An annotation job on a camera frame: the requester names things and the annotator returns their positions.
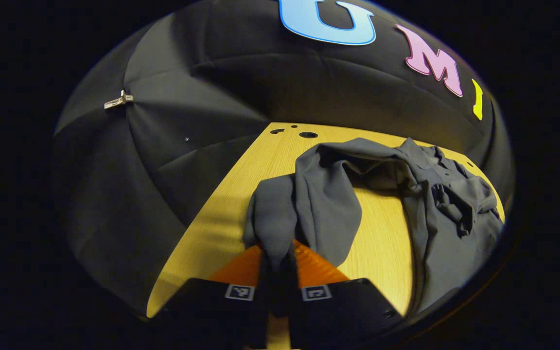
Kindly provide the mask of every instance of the crumpled fabric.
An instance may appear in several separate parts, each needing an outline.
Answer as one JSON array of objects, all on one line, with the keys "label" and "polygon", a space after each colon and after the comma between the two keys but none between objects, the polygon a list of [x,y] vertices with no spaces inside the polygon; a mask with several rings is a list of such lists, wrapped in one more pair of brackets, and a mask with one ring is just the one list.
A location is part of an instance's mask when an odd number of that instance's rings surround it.
[{"label": "crumpled fabric", "polygon": [[390,148],[356,138],[317,144],[297,158],[295,173],[261,181],[247,209],[243,242],[262,243],[274,270],[293,239],[339,266],[362,219],[353,176],[369,188],[395,190],[402,200],[414,255],[409,313],[460,288],[502,232],[491,186],[437,146],[407,138]]}]

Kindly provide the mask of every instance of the blue letter u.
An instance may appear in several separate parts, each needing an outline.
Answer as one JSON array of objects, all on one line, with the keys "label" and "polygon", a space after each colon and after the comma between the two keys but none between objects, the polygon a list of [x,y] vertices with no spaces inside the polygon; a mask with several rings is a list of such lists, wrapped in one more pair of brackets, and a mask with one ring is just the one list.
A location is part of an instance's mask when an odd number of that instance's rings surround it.
[{"label": "blue letter u", "polygon": [[336,4],[349,11],[353,28],[339,29],[328,26],[318,15],[317,2],[323,0],[278,0],[282,24],[295,34],[315,40],[344,45],[366,45],[375,41],[373,13],[360,6],[337,1]]}]

